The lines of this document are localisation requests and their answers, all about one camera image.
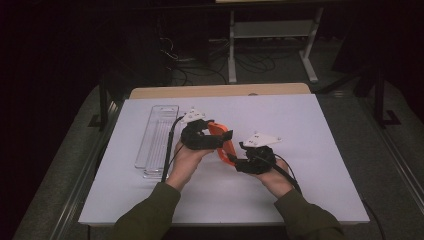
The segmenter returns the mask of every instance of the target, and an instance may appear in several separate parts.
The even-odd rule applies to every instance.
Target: table leg
[[[234,60],[234,11],[231,11],[230,17],[230,56],[228,57],[228,82],[237,83],[236,64]]]
[[[319,23],[320,23],[323,11],[324,11],[324,8],[317,9],[314,22],[312,23],[311,30],[309,31],[308,41],[306,43],[305,49],[299,51],[303,66],[305,67],[306,73],[308,74],[309,81],[311,81],[312,83],[318,82],[318,77],[315,74],[311,61],[309,61],[309,54],[311,53],[312,45],[315,41],[315,36],[319,27]]]

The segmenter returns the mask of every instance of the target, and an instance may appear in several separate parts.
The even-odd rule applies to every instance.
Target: orange object
[[[221,136],[225,132],[228,132],[228,129],[226,126],[219,123],[215,123],[215,122],[208,123],[208,130],[211,135],[219,135],[219,136]],[[230,164],[231,166],[235,165],[233,162],[230,161],[230,159],[227,156],[227,153],[233,156],[236,156],[236,150],[234,149],[234,146],[231,140],[225,141],[224,144],[222,145],[222,148],[217,148],[216,150],[222,161]]]

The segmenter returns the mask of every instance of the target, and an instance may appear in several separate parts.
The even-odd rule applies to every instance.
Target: hand
[[[181,142],[178,142],[174,150],[174,154],[176,154],[174,166],[165,182],[181,192],[183,187],[190,181],[191,175],[196,171],[202,158],[213,151],[214,149],[191,150]]]
[[[277,166],[288,172],[288,165],[281,159],[277,159]],[[276,197],[280,198],[293,189],[291,183],[281,173],[272,168],[269,172],[252,175],[259,179],[262,184]]]

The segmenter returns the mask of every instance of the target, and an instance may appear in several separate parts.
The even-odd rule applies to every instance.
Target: forearm
[[[110,239],[161,239],[171,226],[180,192],[158,183],[152,194],[115,223]]]
[[[293,239],[346,239],[333,215],[308,203],[296,190],[279,198],[275,206]]]

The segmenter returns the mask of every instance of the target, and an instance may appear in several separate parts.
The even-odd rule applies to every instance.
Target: white tabletop
[[[349,173],[312,94],[127,100],[87,197],[79,222],[110,225],[148,197],[159,180],[143,178],[134,163],[155,105],[192,107],[234,130],[233,143],[255,131],[281,137],[270,145],[291,165],[306,200],[342,224],[368,222]],[[216,151],[200,163],[173,217],[174,225],[282,224],[272,196],[255,178],[236,172]]]

